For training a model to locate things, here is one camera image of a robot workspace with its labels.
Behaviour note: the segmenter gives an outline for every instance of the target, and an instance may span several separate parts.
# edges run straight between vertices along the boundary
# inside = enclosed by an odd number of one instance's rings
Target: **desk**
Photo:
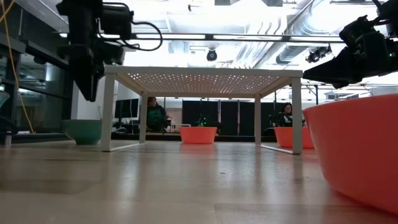
[[[302,116],[300,79],[303,72],[300,70],[107,66],[105,74],[101,147],[108,152],[115,150],[110,146],[115,81],[141,95],[140,114],[147,113],[148,96],[254,98],[255,124],[261,124],[261,98],[291,84],[293,117]],[[141,126],[145,125],[146,116],[143,116]],[[294,119],[292,154],[302,152],[301,127],[301,120]],[[261,125],[256,125],[255,142],[259,147],[266,147],[261,144],[261,132]],[[139,139],[140,144],[145,143],[145,129],[140,129]]]

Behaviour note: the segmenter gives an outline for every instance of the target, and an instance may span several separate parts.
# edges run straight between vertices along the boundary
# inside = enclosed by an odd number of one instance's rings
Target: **person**
[[[302,126],[305,125],[305,120],[302,117]],[[284,107],[282,108],[282,114],[279,120],[279,127],[293,127],[293,116],[292,116],[292,104],[285,103]]]
[[[166,110],[157,104],[156,97],[148,97],[147,128],[153,132],[161,132],[167,118]]]

